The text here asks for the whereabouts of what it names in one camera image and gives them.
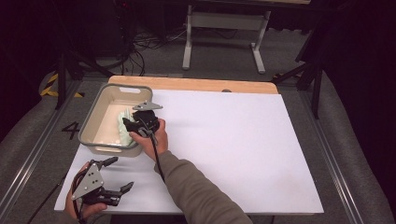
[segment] gray sleeve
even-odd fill
[[[58,216],[58,221],[56,223],[58,223],[58,224],[78,224],[78,221],[76,219],[70,217],[69,214],[67,214],[65,211],[63,211]]]
[[[165,185],[190,224],[252,223],[244,211],[190,161],[170,151],[160,155]]]

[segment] person's arm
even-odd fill
[[[65,211],[58,216],[57,220],[58,224],[78,224],[77,219],[70,217],[70,214]]]
[[[208,180],[194,164],[179,160],[168,150],[164,120],[160,119],[160,129],[155,135],[165,185],[189,223],[252,223],[243,210]],[[146,154],[155,160],[151,141],[135,133],[131,133],[131,136],[142,145]]]

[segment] person's hand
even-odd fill
[[[155,132],[155,138],[157,139],[157,153],[158,155],[168,150],[168,134],[165,131],[165,120],[158,119],[160,122],[160,128]],[[154,147],[152,146],[151,139],[149,137],[142,137],[137,133],[130,132],[129,135],[136,141],[137,144],[142,146],[146,154],[155,160]]]
[[[81,170],[79,170],[78,172],[81,172],[85,169],[88,168],[89,163],[85,163],[85,165],[81,168]],[[67,193],[66,196],[66,203],[65,203],[65,207],[64,207],[64,211],[69,214],[71,217],[73,218],[77,218],[77,214],[74,210],[74,206],[73,206],[73,201],[72,201],[72,189],[70,188],[69,192]],[[87,220],[88,217],[90,217],[93,214],[96,213],[100,213],[103,210],[107,209],[107,205],[105,203],[96,203],[96,204],[92,204],[92,205],[87,205],[84,204],[82,205],[82,217]]]

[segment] white surface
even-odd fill
[[[312,176],[279,94],[154,91],[156,110],[166,120],[169,149],[192,161],[248,214],[323,213]],[[91,159],[80,146],[55,210],[73,176]],[[102,169],[106,189],[134,181],[110,213],[180,213],[145,153]]]

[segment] white stand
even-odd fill
[[[253,51],[257,70],[260,74],[264,74],[265,68],[262,63],[262,56],[260,55],[259,50],[260,45],[262,44],[262,37],[264,36],[265,28],[267,27],[270,18],[270,14],[270,11],[265,12],[264,16],[192,12],[191,6],[189,6],[189,11],[187,13],[187,41],[186,48],[184,50],[183,69],[190,69],[192,27],[256,30],[259,31],[259,34],[256,42],[251,44],[251,49]]]

